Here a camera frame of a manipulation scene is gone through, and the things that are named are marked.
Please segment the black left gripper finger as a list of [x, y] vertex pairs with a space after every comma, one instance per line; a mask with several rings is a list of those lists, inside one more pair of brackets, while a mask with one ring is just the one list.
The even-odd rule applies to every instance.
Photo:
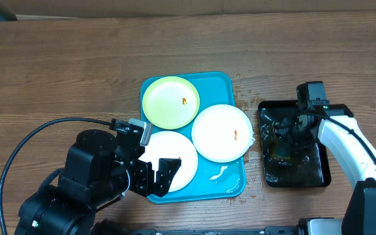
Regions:
[[159, 159], [158, 171], [156, 171], [156, 181], [153, 194], [158, 197], [165, 196], [172, 184], [172, 180], [181, 166], [181, 159]]
[[132, 171], [132, 191], [144, 197], [149, 196], [153, 188], [152, 164], [137, 160]]

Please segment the white plate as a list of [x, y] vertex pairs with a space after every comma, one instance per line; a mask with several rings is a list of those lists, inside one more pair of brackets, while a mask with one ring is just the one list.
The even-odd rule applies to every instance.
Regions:
[[216, 163], [242, 157], [255, 141], [249, 118], [228, 104], [216, 104], [201, 111], [193, 123], [191, 136], [199, 154]]
[[158, 171], [159, 159], [180, 159], [181, 166], [170, 185], [169, 192], [187, 186], [194, 178], [198, 168], [198, 154], [192, 142], [184, 135], [174, 131], [161, 131], [152, 134], [145, 153], [139, 158], [151, 162], [152, 169]]

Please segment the yellow-green sponge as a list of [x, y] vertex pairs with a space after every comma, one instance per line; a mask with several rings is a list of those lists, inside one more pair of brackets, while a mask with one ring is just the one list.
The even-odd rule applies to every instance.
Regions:
[[270, 157], [281, 161], [290, 160], [290, 144], [282, 139], [272, 142]]

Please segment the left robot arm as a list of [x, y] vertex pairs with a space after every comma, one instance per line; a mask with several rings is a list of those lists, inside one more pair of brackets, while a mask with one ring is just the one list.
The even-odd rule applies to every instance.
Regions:
[[139, 130], [82, 131], [70, 147], [64, 168], [49, 175], [20, 207], [16, 234], [89, 234], [96, 213], [132, 191], [165, 196], [180, 159], [159, 159], [154, 170], [140, 160]]

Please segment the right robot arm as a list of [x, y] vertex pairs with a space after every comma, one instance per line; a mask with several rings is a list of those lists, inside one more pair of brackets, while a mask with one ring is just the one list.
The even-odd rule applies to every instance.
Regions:
[[344, 104], [299, 105], [293, 118], [273, 124], [274, 134], [291, 148], [318, 143], [328, 149], [349, 180], [353, 193], [341, 219], [301, 219], [302, 234], [376, 234], [376, 149]]

